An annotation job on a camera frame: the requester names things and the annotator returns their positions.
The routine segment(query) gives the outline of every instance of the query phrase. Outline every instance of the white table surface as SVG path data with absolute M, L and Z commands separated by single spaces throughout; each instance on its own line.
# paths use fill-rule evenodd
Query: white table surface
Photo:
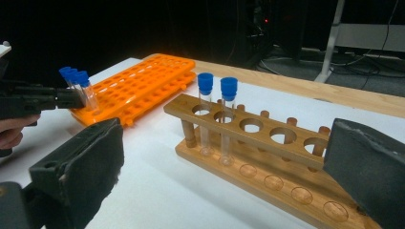
M 91 77 L 93 84 L 135 64 L 129 58 Z M 198 96 L 193 82 L 180 93 Z M 215 77 L 213 100 L 221 97 Z M 293 116 L 298 126 L 317 131 L 331 127 L 336 117 L 369 125 L 405 142 L 405 119 L 344 107 L 324 101 L 239 84 L 237 104 L 258 114 L 285 121 Z M 184 138 L 178 118 L 157 106 L 124 130 L 125 164 L 119 182 L 87 228 L 312 228 L 311 225 L 197 165 L 177 156 Z M 0 158 L 0 182 L 31 182 L 28 168 L 73 135 L 83 130 L 67 110 L 45 111 L 38 126 L 23 130 L 14 153 Z

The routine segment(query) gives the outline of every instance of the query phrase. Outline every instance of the orange test tube rack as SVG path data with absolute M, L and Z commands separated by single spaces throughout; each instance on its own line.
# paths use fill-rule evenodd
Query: orange test tube rack
M 86 108 L 71 110 L 75 119 L 85 126 L 119 117 L 123 127 L 168 98 L 179 89 L 185 90 L 196 74 L 192 60 L 155 54 L 133 67 L 95 84 L 100 112 Z

